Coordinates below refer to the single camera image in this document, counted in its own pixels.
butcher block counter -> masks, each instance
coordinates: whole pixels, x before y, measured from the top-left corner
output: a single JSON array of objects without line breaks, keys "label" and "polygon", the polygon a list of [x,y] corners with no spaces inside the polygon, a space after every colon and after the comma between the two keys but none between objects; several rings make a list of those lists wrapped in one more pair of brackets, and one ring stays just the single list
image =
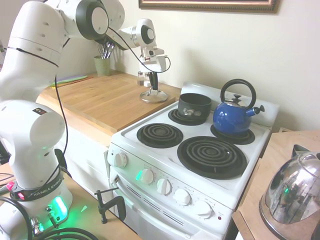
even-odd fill
[{"label": "butcher block counter", "polygon": [[291,158],[295,144],[310,151],[320,151],[320,130],[272,134],[232,216],[244,240],[279,240],[264,224],[259,213],[259,201],[278,169]]},{"label": "butcher block counter", "polygon": [[[144,102],[140,94],[149,87],[137,85],[138,79],[112,71],[111,76],[59,87],[68,125],[107,146],[114,133],[174,103],[180,96],[180,88],[160,83],[159,89],[168,94],[168,99],[161,103]],[[61,113],[54,88],[46,88],[37,103]]]}]

picture frame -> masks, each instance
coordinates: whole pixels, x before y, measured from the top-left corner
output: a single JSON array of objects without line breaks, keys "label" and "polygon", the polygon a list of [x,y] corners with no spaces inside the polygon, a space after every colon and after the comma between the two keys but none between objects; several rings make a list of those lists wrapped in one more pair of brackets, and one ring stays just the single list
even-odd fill
[{"label": "picture frame", "polygon": [[138,0],[140,9],[276,13],[280,0]]}]

pot handle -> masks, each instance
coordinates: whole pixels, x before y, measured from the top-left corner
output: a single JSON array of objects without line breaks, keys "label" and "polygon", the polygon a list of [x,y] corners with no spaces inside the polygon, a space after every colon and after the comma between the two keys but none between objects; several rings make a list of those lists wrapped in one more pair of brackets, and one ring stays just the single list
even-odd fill
[{"label": "pot handle", "polygon": [[250,104],[245,108],[246,110],[248,109],[251,109],[255,104],[256,104],[256,100],[257,100],[257,94],[256,94],[256,90],[254,88],[254,86],[251,85],[250,82],[246,81],[246,80],[243,80],[243,79],[232,79],[230,81],[228,81],[222,88],[221,88],[221,93],[220,93],[220,99],[221,99],[221,102],[225,102],[226,101],[226,98],[225,98],[225,93],[226,93],[226,90],[227,88],[229,88],[230,86],[232,85],[235,85],[235,84],[244,84],[246,86],[248,86],[248,88],[250,89],[251,91],[251,102]]}]

wall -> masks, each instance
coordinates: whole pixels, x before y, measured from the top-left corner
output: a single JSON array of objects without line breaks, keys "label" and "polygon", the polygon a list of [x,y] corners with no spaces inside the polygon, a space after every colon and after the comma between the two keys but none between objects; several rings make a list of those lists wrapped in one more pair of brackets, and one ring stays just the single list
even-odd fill
[{"label": "wall", "polygon": [[[320,1],[282,0],[278,14],[141,10],[138,0],[120,2],[123,27],[152,19],[157,45],[172,61],[159,75],[161,82],[221,88],[243,78],[259,99],[280,105],[275,129],[320,129]],[[131,52],[114,56],[119,70],[137,74],[139,63]],[[249,94],[238,85],[230,90]]]},{"label": "wall", "polygon": [[[22,5],[28,0],[0,0],[0,39],[8,45],[11,29]],[[71,39],[61,54],[58,78],[95,72],[93,57],[98,55],[97,44],[84,39]]]}]

wooden table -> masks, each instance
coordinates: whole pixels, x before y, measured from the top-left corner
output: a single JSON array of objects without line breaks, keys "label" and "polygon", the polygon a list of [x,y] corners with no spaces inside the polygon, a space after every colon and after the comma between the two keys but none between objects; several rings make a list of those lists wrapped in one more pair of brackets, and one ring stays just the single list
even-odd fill
[{"label": "wooden table", "polygon": [[[161,103],[146,103],[140,99],[140,94],[149,87],[137,85],[138,79],[113,71],[111,76],[94,77],[58,90],[65,109],[112,135],[174,103],[180,95],[180,88],[160,83],[159,89],[168,94],[168,99]],[[55,89],[47,88],[40,96],[58,103]]]},{"label": "wooden table", "polygon": [[[9,164],[0,165],[0,173],[12,173]],[[98,213],[98,201],[66,174],[64,175],[64,182],[73,195],[73,202],[68,219],[61,223],[61,228],[84,229],[94,234],[99,240],[141,240],[110,211],[106,212],[108,223],[102,224],[101,216]]]},{"label": "wooden table", "polygon": [[239,207],[232,216],[244,240],[278,240],[260,216],[259,201],[278,169],[291,158],[295,144],[310,151],[320,151],[320,130],[272,134],[263,158],[258,161]]}]

